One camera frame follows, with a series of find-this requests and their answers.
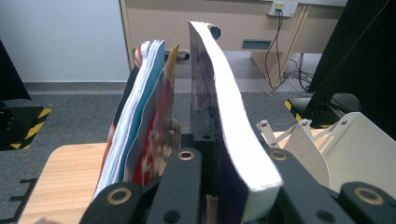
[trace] book pages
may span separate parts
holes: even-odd
[[[192,111],[210,106],[219,133],[219,221],[265,217],[282,179],[248,121],[227,59],[215,41],[220,29],[190,22]]]

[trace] wooden table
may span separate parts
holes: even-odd
[[[43,217],[79,223],[95,190],[105,147],[106,143],[69,145],[53,151],[19,223]]]

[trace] black base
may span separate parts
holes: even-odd
[[[2,107],[0,146],[22,142],[43,109],[42,106]]]
[[[323,128],[340,120],[340,117],[335,114],[328,106],[318,113],[311,113],[307,109],[307,105],[310,101],[311,98],[294,98],[289,100],[292,106],[291,109],[294,109],[302,119],[312,120],[311,127]]]

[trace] electrical cable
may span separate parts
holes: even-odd
[[[306,93],[303,91],[298,90],[298,88],[294,85],[294,83],[291,81],[291,77],[290,77],[290,81],[289,81],[289,87],[292,91],[294,91],[295,93],[299,94],[299,95],[303,95],[305,96]]]
[[[276,9],[276,12],[278,13],[278,24],[277,24],[277,31],[276,31],[276,36],[274,38],[274,40],[272,41],[270,48],[268,48],[267,53],[265,54],[265,59],[264,59],[264,67],[265,67],[265,72],[267,73],[268,76],[268,83],[270,84],[271,90],[276,91],[276,89],[280,86],[280,84],[282,84],[285,79],[282,80],[282,76],[281,76],[281,69],[280,69],[280,57],[279,57],[279,48],[278,48],[278,44],[277,44],[277,38],[279,36],[279,31],[280,28],[282,27],[282,23],[283,23],[283,11],[282,9]],[[279,69],[279,80],[280,80],[280,84],[274,88],[271,84],[271,78],[270,78],[270,74],[268,72],[268,68],[267,68],[267,58],[268,58],[268,54],[270,53],[270,50],[272,48],[272,46],[274,45],[274,43],[276,43],[276,56],[277,56],[277,62],[278,62],[278,69]]]
[[[298,72],[299,68],[298,68],[297,62],[294,61],[293,59],[289,59],[289,60],[292,61],[292,62],[294,63],[295,70],[294,70],[293,72]],[[312,78],[312,77],[314,76],[314,74],[312,74],[312,73],[308,73],[308,72],[303,71],[302,68],[301,68],[300,70],[301,70],[301,74],[304,74],[304,75],[307,76],[307,77]]]
[[[303,59],[304,59],[304,54],[301,53],[300,54],[300,60],[299,60],[299,67],[298,67],[298,81],[300,82],[301,88],[303,88],[303,90],[305,92],[308,92],[308,90],[304,87],[304,85],[303,85],[303,83],[301,81],[301,79],[302,79],[301,78],[301,73],[302,73],[302,70],[303,70]]]

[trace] open book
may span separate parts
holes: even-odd
[[[248,121],[227,59],[215,41],[220,29],[190,22],[192,111],[211,106],[219,136],[219,221],[242,223],[269,212],[282,179]]]
[[[135,51],[128,79],[110,127],[102,171],[93,198],[105,187],[132,181],[145,186],[163,173],[172,146],[165,144],[164,124],[171,117],[175,46],[164,64],[164,43],[144,42]]]

